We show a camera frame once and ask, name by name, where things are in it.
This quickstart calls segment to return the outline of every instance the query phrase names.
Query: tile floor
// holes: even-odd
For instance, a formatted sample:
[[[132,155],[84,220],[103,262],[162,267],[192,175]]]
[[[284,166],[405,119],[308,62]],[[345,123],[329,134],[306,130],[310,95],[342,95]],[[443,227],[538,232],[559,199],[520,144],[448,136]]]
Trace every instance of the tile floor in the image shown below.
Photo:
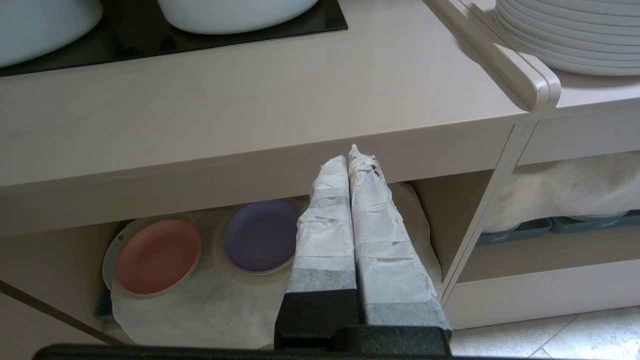
[[[456,356],[640,360],[640,307],[456,331]]]

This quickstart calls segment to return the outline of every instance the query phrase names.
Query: white fabric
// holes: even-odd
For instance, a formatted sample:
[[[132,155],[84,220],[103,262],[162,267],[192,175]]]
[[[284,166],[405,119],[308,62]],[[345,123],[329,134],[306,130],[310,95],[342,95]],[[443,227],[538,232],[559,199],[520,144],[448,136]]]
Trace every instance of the white fabric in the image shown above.
[[[640,151],[516,167],[486,227],[631,209],[640,209]]]

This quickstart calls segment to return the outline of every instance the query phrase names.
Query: under-counter shelf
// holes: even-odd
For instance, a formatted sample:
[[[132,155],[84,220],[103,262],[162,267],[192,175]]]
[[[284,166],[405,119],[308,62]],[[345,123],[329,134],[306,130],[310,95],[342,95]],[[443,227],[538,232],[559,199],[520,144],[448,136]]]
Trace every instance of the under-counter shelf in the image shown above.
[[[640,304],[640,225],[476,247],[445,304],[455,329]]]
[[[430,221],[431,244],[441,262],[445,287],[452,287],[460,249],[470,241],[470,224],[492,175],[492,170],[484,170],[410,182]],[[104,334],[128,342],[119,326],[103,323],[94,316],[104,289],[99,275],[102,257],[109,241],[123,226],[123,222],[111,222],[0,237],[0,274],[16,288]]]
[[[640,225],[476,247],[458,284],[640,259]]]

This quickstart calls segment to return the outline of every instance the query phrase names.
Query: black stove top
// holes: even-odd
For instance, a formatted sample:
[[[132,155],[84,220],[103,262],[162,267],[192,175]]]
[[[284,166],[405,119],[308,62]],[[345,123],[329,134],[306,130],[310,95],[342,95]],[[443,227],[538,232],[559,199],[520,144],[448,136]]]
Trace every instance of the black stove top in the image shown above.
[[[0,68],[0,76],[94,65],[185,51],[346,30],[337,0],[319,0],[299,17],[234,35],[196,35],[171,26],[156,0],[101,0],[102,20],[89,33],[52,53]]]

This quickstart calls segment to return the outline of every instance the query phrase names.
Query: shelf compartment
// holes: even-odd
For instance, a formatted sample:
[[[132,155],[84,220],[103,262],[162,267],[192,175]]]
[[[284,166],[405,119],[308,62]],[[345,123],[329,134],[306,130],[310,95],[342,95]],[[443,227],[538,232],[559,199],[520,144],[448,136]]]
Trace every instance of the shelf compartment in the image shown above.
[[[471,223],[487,189],[492,170],[412,181],[431,227],[431,245],[442,268],[443,288],[450,286],[463,251],[470,243]]]
[[[636,306],[638,273],[640,259],[458,283],[444,309],[466,329]]]
[[[458,283],[640,259],[640,225],[477,247]]]

